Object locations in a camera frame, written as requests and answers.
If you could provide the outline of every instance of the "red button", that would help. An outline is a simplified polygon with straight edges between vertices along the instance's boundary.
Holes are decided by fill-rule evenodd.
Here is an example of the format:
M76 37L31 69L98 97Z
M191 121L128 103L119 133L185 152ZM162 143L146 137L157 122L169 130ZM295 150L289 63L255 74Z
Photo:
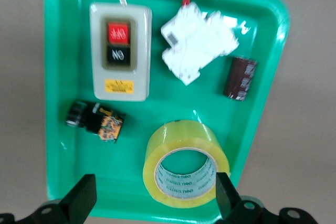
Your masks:
M125 23L108 23L108 38L112 44L126 44L129 41L128 25Z

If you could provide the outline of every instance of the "black button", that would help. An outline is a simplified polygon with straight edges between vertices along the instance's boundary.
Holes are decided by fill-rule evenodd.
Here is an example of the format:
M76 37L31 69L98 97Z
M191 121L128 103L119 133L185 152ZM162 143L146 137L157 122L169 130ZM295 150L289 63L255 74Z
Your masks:
M108 45L107 61L112 65L129 66L131 62L130 47Z

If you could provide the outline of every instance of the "clear packing tape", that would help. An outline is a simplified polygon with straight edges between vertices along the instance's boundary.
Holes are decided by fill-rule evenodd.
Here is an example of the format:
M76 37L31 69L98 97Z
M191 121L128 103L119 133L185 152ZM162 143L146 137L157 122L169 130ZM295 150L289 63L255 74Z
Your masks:
M205 154L205 164L184 175L171 173L161 165L170 154L184 150ZM215 134L202 123L170 122L160 127L148 142L143 181L153 199L167 206L192 208L213 200L216 172L229 174L229 163Z

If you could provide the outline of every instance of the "green tray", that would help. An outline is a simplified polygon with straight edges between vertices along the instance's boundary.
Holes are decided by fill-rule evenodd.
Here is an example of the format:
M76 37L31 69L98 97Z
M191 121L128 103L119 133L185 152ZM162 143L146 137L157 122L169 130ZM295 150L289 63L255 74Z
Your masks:
M162 61L161 53L169 46L160 27L176 14L181 0L127 1L153 12L150 95L144 102L102 101L127 114L117 144L109 144L84 129L65 126L65 118L74 100L98 101L93 94L89 5L118 0L45 0L48 196L61 198L83 174L95 173L98 201L92 216L213 223L220 217L215 200L175 209L151 198L142 180L147 142L164 123L201 120L217 136L237 186L288 35L287 10L279 0L193 0L204 12L220 10L236 18L240 45L232 55L258 61L247 100L238 102L222 95L229 57L218 57L187 87ZM243 22L250 28L244 35Z

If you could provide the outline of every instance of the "yellow warning label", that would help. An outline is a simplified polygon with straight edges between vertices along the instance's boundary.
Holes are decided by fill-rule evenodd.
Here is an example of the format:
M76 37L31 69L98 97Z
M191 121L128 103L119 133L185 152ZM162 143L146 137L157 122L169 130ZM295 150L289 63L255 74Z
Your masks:
M105 92L134 94L134 82L105 79Z

